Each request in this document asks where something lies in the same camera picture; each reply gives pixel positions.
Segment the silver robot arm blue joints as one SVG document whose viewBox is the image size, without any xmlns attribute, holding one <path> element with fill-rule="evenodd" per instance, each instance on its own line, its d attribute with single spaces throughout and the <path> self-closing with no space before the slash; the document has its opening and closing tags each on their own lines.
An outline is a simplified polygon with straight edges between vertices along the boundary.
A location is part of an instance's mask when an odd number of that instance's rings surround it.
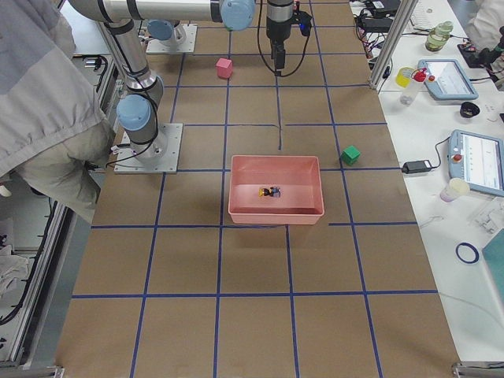
<svg viewBox="0 0 504 378">
<path fill-rule="evenodd" d="M 117 118 L 132 148 L 140 152 L 158 137 L 161 80 L 151 72 L 141 47 L 137 20 L 204 20 L 222 23 L 229 31 L 248 28 L 254 1 L 71 1 L 82 16 L 100 23 L 115 62 L 124 70 L 128 95 L 119 101 Z"/>
</svg>

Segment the pink cube near arm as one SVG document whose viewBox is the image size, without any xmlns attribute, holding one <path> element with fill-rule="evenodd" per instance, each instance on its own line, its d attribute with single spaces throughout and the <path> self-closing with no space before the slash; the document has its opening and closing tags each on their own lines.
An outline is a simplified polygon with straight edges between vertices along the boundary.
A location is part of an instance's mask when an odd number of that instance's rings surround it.
<svg viewBox="0 0 504 378">
<path fill-rule="evenodd" d="M 229 79 L 233 73 L 233 62 L 231 59 L 219 58 L 215 64 L 217 76 L 221 79 Z"/>
</svg>

